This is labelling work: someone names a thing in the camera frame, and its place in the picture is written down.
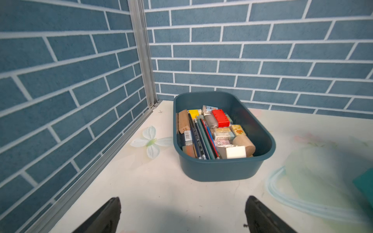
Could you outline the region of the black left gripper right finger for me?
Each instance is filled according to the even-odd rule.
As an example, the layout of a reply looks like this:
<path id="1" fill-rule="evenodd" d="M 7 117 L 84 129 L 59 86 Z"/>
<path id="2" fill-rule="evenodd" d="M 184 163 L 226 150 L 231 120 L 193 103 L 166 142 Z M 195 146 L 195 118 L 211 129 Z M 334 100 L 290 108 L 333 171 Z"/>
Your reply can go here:
<path id="1" fill-rule="evenodd" d="M 296 233 L 255 196 L 248 198 L 245 214 L 247 218 L 245 227 L 251 233 Z"/>

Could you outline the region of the teal insulated delivery bag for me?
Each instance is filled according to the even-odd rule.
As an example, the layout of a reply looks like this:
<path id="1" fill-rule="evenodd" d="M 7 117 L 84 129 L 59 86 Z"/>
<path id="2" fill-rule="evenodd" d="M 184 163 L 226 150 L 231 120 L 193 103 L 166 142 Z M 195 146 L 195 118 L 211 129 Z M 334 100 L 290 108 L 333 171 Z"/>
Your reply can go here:
<path id="1" fill-rule="evenodd" d="M 353 180 L 355 187 L 365 196 L 373 206 L 373 169 L 370 168 Z"/>

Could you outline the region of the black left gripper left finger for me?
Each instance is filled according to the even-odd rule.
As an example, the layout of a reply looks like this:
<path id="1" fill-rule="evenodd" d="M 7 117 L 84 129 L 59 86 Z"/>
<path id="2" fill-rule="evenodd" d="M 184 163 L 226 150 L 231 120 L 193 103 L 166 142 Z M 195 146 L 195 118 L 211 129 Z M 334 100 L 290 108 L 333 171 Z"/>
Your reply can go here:
<path id="1" fill-rule="evenodd" d="M 121 214 L 119 197 L 109 199 L 73 233 L 115 233 Z"/>

